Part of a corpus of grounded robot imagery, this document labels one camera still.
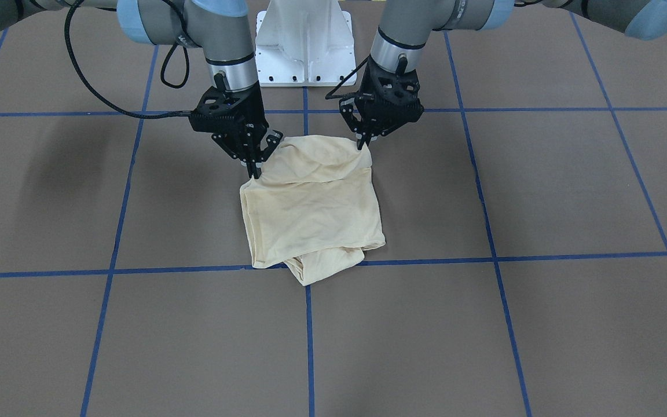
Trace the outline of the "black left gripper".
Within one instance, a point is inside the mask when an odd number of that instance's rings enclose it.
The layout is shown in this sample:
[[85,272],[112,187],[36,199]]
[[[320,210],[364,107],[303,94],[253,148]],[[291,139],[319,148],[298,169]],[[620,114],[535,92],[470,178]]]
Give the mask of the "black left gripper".
[[408,63],[406,56],[400,56],[392,73],[368,56],[339,82],[342,86],[365,67],[359,90],[339,95],[339,113],[356,135],[359,151],[376,137],[389,135],[408,122],[417,122],[423,114],[424,107],[418,98],[419,79],[415,69],[406,71]]

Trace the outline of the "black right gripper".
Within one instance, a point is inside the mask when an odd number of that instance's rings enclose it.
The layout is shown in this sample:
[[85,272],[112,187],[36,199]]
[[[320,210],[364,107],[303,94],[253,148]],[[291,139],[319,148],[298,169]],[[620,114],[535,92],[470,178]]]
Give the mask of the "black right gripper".
[[211,134],[231,158],[245,163],[250,179],[262,176],[263,163],[284,139],[283,132],[268,130],[259,82],[240,92],[210,87],[189,121],[193,130]]

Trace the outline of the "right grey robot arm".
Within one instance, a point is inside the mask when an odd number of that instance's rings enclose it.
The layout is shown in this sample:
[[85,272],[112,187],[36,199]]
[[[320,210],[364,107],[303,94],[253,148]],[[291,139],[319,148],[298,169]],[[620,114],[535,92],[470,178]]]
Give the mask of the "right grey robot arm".
[[[146,115],[115,105],[80,68],[71,39],[76,11],[84,8],[114,12],[121,30],[133,42],[169,45],[173,50],[199,48],[211,74],[211,87],[193,110]],[[185,117],[193,130],[210,134],[225,153],[241,161],[248,176],[258,179],[283,134],[265,117],[255,51],[244,1],[0,1],[0,32],[40,12],[66,10],[64,44],[83,85],[98,100],[137,119]]]

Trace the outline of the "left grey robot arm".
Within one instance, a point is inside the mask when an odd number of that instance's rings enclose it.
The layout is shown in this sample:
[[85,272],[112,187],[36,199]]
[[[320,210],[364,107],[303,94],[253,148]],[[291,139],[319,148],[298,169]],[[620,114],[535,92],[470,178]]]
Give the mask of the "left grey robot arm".
[[542,74],[559,74],[553,57],[566,35],[556,34],[561,15],[598,24],[628,39],[651,41],[667,34],[667,1],[387,1],[371,51],[358,65],[357,92],[337,95],[339,112],[358,148],[391,134],[424,112],[417,67],[431,34],[461,32],[468,56],[468,96],[479,107],[495,102],[514,83],[538,103]]

